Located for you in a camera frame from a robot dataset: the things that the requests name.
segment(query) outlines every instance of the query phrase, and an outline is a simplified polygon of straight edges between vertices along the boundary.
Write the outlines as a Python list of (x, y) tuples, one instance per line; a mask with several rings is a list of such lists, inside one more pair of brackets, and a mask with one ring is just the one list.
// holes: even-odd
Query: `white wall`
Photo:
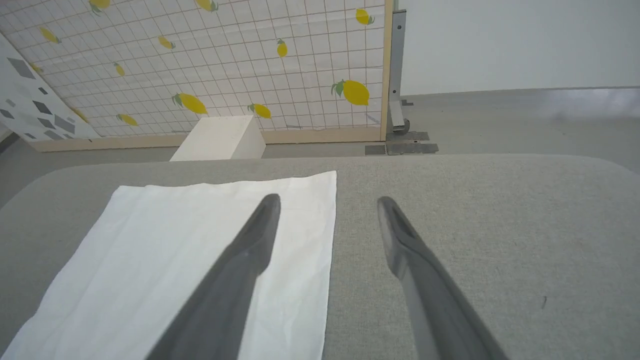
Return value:
[(401, 94), (640, 86), (640, 0), (400, 0)]

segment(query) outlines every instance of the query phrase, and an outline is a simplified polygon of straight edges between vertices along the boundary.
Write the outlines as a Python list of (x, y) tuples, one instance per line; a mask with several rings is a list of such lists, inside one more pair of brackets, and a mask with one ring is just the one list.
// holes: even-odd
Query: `white panel with gray shapes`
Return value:
[(99, 138), (0, 35), (0, 122), (28, 142)]

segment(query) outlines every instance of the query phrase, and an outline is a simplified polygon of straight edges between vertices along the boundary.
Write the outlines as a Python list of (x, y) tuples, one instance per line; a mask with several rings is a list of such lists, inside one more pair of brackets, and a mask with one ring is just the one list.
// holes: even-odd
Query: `gray tabletop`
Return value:
[(120, 185), (338, 172), (326, 359), (413, 359), (376, 199), (398, 202), (513, 359), (640, 357), (640, 176), (573, 156), (112, 164), (48, 174), (0, 209), (0, 351)]

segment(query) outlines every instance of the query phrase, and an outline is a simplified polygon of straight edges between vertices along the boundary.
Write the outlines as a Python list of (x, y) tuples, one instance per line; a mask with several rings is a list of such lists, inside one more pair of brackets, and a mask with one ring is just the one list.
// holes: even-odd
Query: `caster wheel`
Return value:
[(410, 126), (411, 126), (411, 123), (409, 122), (409, 120), (405, 119), (404, 120), (404, 127), (402, 129), (400, 129), (400, 130), (394, 130), (394, 133), (398, 134), (398, 135), (404, 135), (404, 134), (409, 132), (409, 127)]

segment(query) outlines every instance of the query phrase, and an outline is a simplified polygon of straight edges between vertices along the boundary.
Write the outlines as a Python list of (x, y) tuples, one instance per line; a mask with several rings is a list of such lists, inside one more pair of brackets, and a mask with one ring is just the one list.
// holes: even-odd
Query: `gray floor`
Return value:
[[(406, 97), (412, 131), (437, 154), (568, 154), (640, 173), (640, 89), (516, 90)], [(364, 156), (364, 145), (268, 145), (264, 158)], [(54, 170), (101, 163), (167, 161), (175, 148), (39, 153), (19, 140), (0, 154), (0, 207)]]

